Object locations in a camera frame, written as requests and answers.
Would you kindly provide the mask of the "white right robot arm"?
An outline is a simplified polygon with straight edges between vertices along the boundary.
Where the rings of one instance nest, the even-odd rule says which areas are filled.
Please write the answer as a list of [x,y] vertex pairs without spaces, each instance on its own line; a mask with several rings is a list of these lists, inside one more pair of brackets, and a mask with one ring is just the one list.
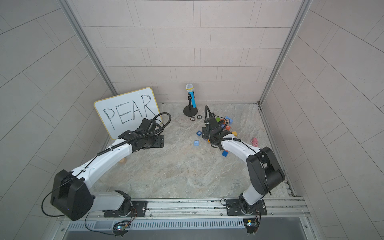
[[239,196],[238,206],[243,213],[251,214],[265,195],[284,182],[284,171],[272,149],[241,141],[220,127],[215,117],[205,119],[204,123],[203,139],[209,140],[212,147],[233,153],[247,164],[251,185]]

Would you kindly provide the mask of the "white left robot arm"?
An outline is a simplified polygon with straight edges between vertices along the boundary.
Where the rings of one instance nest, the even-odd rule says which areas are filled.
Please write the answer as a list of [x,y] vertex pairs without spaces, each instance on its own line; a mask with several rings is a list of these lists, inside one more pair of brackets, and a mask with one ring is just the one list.
[[142,119],[135,131],[125,131],[107,149],[85,164],[71,170],[62,170],[54,178],[50,203],[72,221],[90,212],[104,212],[106,217],[132,216],[131,197],[123,191],[91,193],[92,186],[118,162],[134,152],[162,148],[166,125],[156,119]]

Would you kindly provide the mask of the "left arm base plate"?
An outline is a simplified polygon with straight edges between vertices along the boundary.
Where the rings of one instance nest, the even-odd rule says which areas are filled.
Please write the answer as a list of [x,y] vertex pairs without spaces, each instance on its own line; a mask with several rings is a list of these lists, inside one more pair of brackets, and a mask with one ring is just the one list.
[[147,201],[130,201],[129,203],[123,203],[118,210],[103,211],[104,218],[141,218],[145,216],[147,206]]

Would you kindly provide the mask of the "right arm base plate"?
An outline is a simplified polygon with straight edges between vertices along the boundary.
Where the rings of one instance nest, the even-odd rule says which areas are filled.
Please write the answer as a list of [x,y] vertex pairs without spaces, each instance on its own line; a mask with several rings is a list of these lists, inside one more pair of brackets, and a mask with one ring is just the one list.
[[268,214],[264,200],[248,205],[245,200],[221,199],[220,204],[227,209],[228,216],[266,216]]

